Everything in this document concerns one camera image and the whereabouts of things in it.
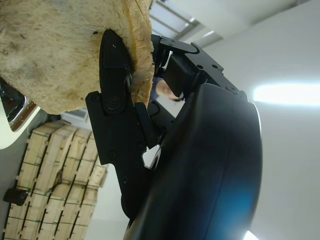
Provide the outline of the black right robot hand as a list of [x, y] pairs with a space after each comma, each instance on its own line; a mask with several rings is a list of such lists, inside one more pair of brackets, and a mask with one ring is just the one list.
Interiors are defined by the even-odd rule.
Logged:
[[99, 160], [116, 170], [124, 238], [241, 240], [261, 187], [258, 110], [196, 44], [152, 42], [155, 76], [185, 101], [177, 117], [132, 102], [129, 53], [110, 29], [99, 51], [101, 90], [85, 99]]

